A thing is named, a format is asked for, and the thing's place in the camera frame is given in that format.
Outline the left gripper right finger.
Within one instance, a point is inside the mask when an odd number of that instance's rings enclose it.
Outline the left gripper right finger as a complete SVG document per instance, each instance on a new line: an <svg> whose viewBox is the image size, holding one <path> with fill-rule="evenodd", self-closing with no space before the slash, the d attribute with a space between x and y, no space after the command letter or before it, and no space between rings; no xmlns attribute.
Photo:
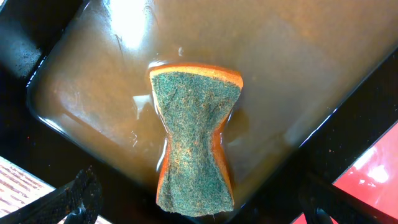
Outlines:
<svg viewBox="0 0 398 224"><path fill-rule="evenodd" d="M307 223L397 223L397 219L362 202L315 174L307 173L299 202Z"/></svg>

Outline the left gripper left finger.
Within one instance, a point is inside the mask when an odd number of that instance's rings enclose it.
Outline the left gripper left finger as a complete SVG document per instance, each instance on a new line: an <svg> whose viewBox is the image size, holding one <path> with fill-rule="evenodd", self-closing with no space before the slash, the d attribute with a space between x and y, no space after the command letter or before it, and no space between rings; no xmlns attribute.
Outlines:
<svg viewBox="0 0 398 224"><path fill-rule="evenodd" d="M63 187L2 217L1 223L95 223L102 206L102 186L89 167Z"/></svg>

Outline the black rectangular water basin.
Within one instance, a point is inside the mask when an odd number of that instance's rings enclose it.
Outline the black rectangular water basin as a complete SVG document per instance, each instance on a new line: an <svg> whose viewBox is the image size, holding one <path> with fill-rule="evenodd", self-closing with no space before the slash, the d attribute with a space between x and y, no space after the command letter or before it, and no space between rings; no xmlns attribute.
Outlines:
<svg viewBox="0 0 398 224"><path fill-rule="evenodd" d="M304 168L335 180L397 120L396 1L6 1L1 156L60 187L93 167L113 223L193 223L155 203L166 130L149 70L196 62L244 86L223 132L235 209L288 223Z"/></svg>

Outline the orange green scrub sponge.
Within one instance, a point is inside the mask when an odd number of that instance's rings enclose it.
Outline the orange green scrub sponge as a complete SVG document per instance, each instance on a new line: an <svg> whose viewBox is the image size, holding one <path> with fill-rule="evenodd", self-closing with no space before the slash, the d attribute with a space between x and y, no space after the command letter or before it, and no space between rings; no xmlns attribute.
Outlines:
<svg viewBox="0 0 398 224"><path fill-rule="evenodd" d="M155 67L149 80L167 132L157 205L190 217L233 211L222 131L243 88L240 73L183 63Z"/></svg>

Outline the red plastic tray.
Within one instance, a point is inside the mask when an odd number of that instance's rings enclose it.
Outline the red plastic tray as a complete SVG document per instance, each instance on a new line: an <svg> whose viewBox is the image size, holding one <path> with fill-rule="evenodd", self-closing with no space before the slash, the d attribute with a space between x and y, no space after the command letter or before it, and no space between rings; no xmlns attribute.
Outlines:
<svg viewBox="0 0 398 224"><path fill-rule="evenodd" d="M388 130L333 185L397 218L397 125Z"/></svg>

